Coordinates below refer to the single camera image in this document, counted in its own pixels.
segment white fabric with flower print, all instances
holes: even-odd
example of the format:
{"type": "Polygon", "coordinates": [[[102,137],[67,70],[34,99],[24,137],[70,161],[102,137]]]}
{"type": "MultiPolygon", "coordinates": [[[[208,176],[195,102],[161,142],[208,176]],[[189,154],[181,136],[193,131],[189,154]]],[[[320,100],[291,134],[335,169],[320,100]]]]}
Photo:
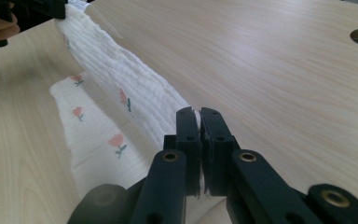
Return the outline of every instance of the white fabric with flower print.
{"type": "MultiPolygon", "coordinates": [[[[84,68],[54,84],[71,168],[80,198],[109,183],[128,188],[147,175],[175,113],[188,103],[161,76],[119,46],[83,11],[66,6],[57,21],[68,49],[84,68]]],[[[186,223],[195,223],[221,198],[187,198],[186,223]]]]}

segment light wood grain surface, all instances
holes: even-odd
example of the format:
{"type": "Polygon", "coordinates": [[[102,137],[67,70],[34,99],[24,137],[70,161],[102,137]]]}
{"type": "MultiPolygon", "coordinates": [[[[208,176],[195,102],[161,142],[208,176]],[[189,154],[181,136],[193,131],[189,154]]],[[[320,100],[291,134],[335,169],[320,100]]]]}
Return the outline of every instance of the light wood grain surface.
{"type": "Polygon", "coordinates": [[[290,186],[358,197],[358,5],[100,0],[86,12],[191,105],[219,110],[290,186]]]}
{"type": "MultiPolygon", "coordinates": [[[[358,5],[98,0],[87,13],[191,105],[219,110],[289,185],[331,183],[358,197],[358,5]]],[[[0,49],[0,223],[65,223],[79,199],[48,89],[81,68],[51,21],[9,42],[0,49]]]]}
{"type": "Polygon", "coordinates": [[[78,204],[49,87],[79,71],[53,21],[0,49],[0,223],[66,223],[78,204]]]}

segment screw hole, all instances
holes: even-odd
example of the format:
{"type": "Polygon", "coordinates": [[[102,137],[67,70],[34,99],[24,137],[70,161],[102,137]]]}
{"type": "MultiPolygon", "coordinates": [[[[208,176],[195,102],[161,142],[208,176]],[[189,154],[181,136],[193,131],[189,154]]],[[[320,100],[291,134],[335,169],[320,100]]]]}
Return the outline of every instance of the screw hole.
{"type": "Polygon", "coordinates": [[[257,156],[249,152],[244,152],[240,154],[240,159],[243,161],[252,162],[257,160],[257,156]]]}
{"type": "Polygon", "coordinates": [[[349,207],[351,204],[347,197],[334,190],[323,190],[322,197],[336,207],[349,207]]]}
{"type": "Polygon", "coordinates": [[[164,221],[164,217],[159,213],[151,213],[146,218],[147,224],[161,224],[164,221]]]}
{"type": "Polygon", "coordinates": [[[178,155],[174,152],[167,152],[162,155],[162,159],[165,161],[177,161],[178,155]]]}
{"type": "Polygon", "coordinates": [[[286,220],[291,224],[304,224],[304,219],[296,213],[287,213],[286,220]]]}

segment pink flower print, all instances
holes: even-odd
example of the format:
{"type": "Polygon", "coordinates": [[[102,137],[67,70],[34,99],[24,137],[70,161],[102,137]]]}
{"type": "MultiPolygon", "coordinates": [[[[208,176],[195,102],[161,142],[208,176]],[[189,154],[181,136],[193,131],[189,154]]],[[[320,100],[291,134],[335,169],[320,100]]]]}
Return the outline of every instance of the pink flower print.
{"type": "Polygon", "coordinates": [[[108,143],[112,146],[112,147],[118,147],[118,151],[116,151],[116,154],[118,154],[118,158],[120,159],[121,154],[123,153],[123,150],[126,149],[127,145],[121,146],[123,145],[124,142],[124,135],[123,134],[116,134],[115,136],[113,136],[111,139],[109,139],[108,143]]]}
{"type": "Polygon", "coordinates": [[[129,112],[131,112],[131,100],[127,98],[126,93],[120,88],[120,101],[123,105],[127,106],[129,112]]]}
{"type": "Polygon", "coordinates": [[[124,93],[123,89],[120,88],[120,100],[123,105],[127,103],[127,96],[126,93],[124,93]]]}
{"type": "Polygon", "coordinates": [[[82,82],[84,82],[84,80],[82,79],[83,77],[79,74],[76,76],[71,76],[69,77],[71,78],[73,81],[75,81],[75,85],[78,87],[82,82]]]}
{"type": "Polygon", "coordinates": [[[80,121],[83,121],[83,114],[81,113],[82,108],[78,106],[77,108],[72,110],[72,113],[74,113],[75,116],[79,118],[80,121]]]}

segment black object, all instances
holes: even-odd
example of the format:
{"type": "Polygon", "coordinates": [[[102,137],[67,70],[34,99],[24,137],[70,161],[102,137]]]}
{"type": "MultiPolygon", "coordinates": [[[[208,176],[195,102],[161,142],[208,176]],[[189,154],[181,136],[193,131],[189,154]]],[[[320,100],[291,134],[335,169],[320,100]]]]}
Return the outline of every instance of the black object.
{"type": "Polygon", "coordinates": [[[147,177],[127,190],[93,189],[68,223],[185,223],[186,195],[200,192],[201,162],[211,195],[227,197],[232,223],[358,223],[358,199],[349,192],[327,184],[308,195],[291,189],[259,153],[240,149],[219,112],[200,114],[199,133],[192,108],[179,110],[177,135],[165,136],[147,177]]]}
{"type": "MultiPolygon", "coordinates": [[[[0,19],[12,22],[9,2],[16,7],[22,7],[29,16],[29,9],[40,12],[48,17],[65,19],[65,4],[67,0],[0,0],[0,19]]],[[[0,40],[0,48],[7,45],[7,40],[0,40]]]]}
{"type": "Polygon", "coordinates": [[[11,12],[17,17],[17,25],[20,27],[20,32],[24,32],[52,19],[49,15],[16,5],[11,9],[11,12]]]}

